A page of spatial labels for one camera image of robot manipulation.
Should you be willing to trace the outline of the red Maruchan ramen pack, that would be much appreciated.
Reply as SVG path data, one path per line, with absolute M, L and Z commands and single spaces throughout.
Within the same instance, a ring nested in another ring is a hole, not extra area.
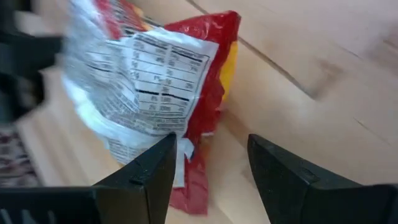
M 65 88 L 80 119 L 125 165 L 177 137 L 172 207 L 208 213 L 204 151 L 228 96 L 240 15 L 153 25 L 128 0 L 69 0 Z

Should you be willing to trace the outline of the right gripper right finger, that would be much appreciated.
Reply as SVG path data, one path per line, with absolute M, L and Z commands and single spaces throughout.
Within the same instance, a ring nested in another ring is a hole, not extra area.
M 398 184 L 361 185 L 257 134 L 248 158 L 271 224 L 398 224 Z

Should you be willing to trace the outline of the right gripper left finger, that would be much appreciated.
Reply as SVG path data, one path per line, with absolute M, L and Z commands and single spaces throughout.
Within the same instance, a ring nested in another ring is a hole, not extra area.
M 95 183 L 99 224 L 164 224 L 176 156 L 176 135 L 169 134 Z

